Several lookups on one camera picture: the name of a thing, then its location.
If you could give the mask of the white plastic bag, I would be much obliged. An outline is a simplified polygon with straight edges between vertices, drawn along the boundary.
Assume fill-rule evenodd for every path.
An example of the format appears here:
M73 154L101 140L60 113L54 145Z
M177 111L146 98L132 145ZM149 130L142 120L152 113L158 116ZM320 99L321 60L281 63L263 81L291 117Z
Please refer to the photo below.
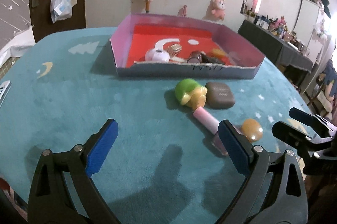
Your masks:
M51 21L55 24L57 21L69 19L72 16L71 0L51 0L50 3Z

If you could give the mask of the dark cloth side table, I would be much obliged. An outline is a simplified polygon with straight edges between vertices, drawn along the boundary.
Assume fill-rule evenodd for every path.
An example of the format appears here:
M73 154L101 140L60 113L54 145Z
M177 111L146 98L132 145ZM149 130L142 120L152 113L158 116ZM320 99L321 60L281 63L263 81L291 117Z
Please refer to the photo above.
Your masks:
M311 72L314 64L310 59L269 31L244 20L238 33L260 50L275 66L292 66Z

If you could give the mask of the clear glass jar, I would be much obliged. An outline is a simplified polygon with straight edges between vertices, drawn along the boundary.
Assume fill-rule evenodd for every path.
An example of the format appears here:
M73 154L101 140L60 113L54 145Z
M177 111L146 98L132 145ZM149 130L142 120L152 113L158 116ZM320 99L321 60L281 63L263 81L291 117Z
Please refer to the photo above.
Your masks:
M238 55L237 52L229 52L227 53L228 55L228 58L229 58L229 61L230 63L233 65L233 66L242 66L242 58L240 55Z

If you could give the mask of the pink cardboard box tray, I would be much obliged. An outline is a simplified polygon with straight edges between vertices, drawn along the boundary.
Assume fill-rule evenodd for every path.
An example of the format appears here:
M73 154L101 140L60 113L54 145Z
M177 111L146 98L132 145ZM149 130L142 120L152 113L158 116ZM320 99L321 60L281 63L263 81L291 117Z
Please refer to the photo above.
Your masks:
M144 60L150 49L165 51L175 43L180 43L182 51L168 63ZM116 72L124 77L253 79L265 58L249 41L223 24L168 15L130 14L112 34L110 44ZM187 63L191 52L211 55L214 48L237 52L243 65L233 66L228 55L221 59L225 65Z

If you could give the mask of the purple nail polish bottle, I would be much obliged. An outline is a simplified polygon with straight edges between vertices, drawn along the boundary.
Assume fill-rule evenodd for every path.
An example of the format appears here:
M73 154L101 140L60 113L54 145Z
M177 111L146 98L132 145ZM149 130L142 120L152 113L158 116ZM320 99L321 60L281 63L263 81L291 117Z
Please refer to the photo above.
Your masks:
M223 156L227 156L228 152L218 135L218 126L220 122L203 107L198 107L195 109L193 112L193 117L196 118L210 133L213 134L213 147L215 147Z

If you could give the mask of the brown earbuds case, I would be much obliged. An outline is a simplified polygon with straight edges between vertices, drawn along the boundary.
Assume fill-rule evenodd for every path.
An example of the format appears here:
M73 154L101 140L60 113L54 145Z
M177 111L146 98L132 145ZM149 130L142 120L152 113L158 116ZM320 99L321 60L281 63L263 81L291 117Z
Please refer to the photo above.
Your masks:
M229 109L235 105L235 98L230 87L222 82L208 82L206 103L213 109Z

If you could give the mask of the teal star moon blanket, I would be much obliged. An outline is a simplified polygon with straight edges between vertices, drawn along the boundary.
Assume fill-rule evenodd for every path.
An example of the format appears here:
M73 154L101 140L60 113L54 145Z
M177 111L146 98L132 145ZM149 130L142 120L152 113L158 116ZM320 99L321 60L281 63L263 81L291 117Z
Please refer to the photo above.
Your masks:
M29 197L43 150L70 150L109 119L119 125L93 181L122 223L214 223L240 175L174 96L176 78L122 78L113 28L49 35L8 71L1 106L1 176Z

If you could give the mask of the white round device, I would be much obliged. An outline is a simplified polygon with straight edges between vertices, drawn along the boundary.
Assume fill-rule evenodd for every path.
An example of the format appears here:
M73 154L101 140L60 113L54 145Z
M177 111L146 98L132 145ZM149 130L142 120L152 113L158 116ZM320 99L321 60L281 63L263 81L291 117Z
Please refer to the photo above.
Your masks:
M168 63L170 55L164 50L153 48L146 52L144 60L150 62Z

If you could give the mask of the orange round sponge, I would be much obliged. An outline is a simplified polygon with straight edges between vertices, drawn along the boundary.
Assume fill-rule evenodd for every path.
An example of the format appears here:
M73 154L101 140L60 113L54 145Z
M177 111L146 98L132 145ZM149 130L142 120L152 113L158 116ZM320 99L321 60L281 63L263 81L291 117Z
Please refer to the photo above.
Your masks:
M241 132L251 143L259 141L263 137L262 126L252 118L248 118L243 122Z
M219 48L212 49L211 53L214 57L217 57L219 59L227 56L227 53L225 51L223 51L222 49L219 49Z

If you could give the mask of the green yellow mushroom toy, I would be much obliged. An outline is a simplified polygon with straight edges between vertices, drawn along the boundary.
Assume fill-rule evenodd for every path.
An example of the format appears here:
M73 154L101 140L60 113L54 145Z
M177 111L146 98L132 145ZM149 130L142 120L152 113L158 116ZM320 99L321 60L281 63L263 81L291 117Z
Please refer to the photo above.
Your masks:
M177 83L174 93L178 102L193 110L204 107L206 103L207 88L192 78L186 78Z

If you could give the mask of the pink plush toy right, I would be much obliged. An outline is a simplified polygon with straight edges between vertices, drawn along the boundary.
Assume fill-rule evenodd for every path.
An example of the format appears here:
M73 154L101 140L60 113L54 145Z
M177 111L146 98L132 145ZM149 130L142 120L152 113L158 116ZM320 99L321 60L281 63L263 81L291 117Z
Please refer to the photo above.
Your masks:
M225 18L225 1L224 0L212 0L211 2L211 14L217 20L224 20Z

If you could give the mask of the black perfume bottle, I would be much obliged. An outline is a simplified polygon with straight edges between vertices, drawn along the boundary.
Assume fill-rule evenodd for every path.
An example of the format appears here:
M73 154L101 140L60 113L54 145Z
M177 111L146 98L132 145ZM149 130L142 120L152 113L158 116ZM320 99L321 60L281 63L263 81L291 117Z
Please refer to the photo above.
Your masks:
M211 57L211 56L205 55L205 54L202 54L202 62L203 63L210 63L210 64L225 65L225 63L222 60L220 60L216 57Z

